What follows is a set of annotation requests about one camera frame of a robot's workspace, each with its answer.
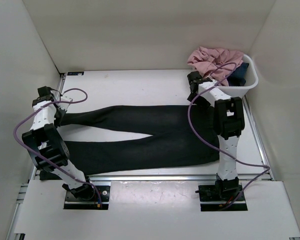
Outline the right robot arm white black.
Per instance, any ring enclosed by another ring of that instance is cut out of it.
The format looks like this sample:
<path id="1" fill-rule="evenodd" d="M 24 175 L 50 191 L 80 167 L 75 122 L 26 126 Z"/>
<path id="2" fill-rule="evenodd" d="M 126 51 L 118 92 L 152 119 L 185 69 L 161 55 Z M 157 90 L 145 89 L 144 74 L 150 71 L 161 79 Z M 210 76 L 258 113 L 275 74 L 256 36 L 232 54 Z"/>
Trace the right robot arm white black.
<path id="1" fill-rule="evenodd" d="M 245 119 L 242 99 L 238 96 L 230 96 L 217 87 L 219 82 L 209 77 L 203 78 L 198 71 L 192 71 L 187 75 L 190 95 L 188 100 L 187 116 L 193 132 L 198 136 L 191 122 L 191 107 L 193 104 L 201 104 L 197 99 L 202 98 L 206 104 L 213 107 L 213 130 L 219 139 L 219 147 L 208 143 L 201 136 L 198 138 L 209 147 L 220 152 L 217 179 L 232 181 L 238 177 L 236 168 L 237 145 L 245 128 Z"/>

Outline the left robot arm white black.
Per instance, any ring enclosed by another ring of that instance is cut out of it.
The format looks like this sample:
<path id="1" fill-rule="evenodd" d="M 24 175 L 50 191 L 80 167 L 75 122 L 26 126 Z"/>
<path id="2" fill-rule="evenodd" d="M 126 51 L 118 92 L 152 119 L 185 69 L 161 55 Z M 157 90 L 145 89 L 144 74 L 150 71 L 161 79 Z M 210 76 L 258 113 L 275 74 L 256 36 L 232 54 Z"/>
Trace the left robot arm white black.
<path id="1" fill-rule="evenodd" d="M 22 141 L 59 168 L 30 151 L 32 162 L 43 173 L 62 179 L 62 187 L 75 198 L 90 200 L 95 188 L 88 183 L 89 178 L 70 161 L 70 151 L 57 131 L 73 99 L 61 93 L 56 97 L 48 86 L 40 87 L 37 91 L 38 98 L 32 101 L 32 108 L 40 112 L 34 116 L 30 130 L 22 134 Z"/>

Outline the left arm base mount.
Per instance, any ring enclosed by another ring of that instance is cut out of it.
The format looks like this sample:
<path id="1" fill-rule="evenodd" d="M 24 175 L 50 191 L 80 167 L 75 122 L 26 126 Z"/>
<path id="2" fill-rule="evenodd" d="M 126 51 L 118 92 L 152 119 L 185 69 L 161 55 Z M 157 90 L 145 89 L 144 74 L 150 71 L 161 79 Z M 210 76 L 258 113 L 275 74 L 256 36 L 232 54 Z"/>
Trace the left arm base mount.
<path id="1" fill-rule="evenodd" d="M 70 191 L 67 184 L 63 184 L 62 187 L 66 190 L 63 208 L 65 210 L 108 210 L 109 201 L 111 195 L 111 185 L 101 183 L 97 185 L 99 195 L 94 188 L 87 189 L 80 196 L 75 197 Z"/>

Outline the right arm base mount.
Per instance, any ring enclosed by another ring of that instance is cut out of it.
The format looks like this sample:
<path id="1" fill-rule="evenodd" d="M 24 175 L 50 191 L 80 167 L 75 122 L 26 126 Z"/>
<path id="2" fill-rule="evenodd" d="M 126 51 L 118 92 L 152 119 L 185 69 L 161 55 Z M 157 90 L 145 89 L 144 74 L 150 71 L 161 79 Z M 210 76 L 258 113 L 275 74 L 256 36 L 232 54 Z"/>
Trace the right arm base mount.
<path id="1" fill-rule="evenodd" d="M 242 212 L 248 211 L 245 195 L 242 194 L 234 203 L 234 195 L 220 197 L 215 185 L 199 185 L 195 193 L 199 196 L 201 212 Z"/>

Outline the black trousers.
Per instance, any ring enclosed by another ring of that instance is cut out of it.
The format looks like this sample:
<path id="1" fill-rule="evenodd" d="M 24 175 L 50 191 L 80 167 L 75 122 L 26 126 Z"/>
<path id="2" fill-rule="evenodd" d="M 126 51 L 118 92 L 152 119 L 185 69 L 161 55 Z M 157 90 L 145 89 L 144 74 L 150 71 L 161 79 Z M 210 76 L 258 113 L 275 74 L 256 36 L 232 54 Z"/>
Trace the black trousers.
<path id="1" fill-rule="evenodd" d="M 219 140 L 213 129 L 214 110 L 188 106 L 128 106 L 67 113 L 62 126 L 81 125 L 118 132 L 140 133 L 144 138 L 114 142 L 67 141 L 70 161 L 86 175 L 142 169 L 185 167 L 216 162 Z"/>

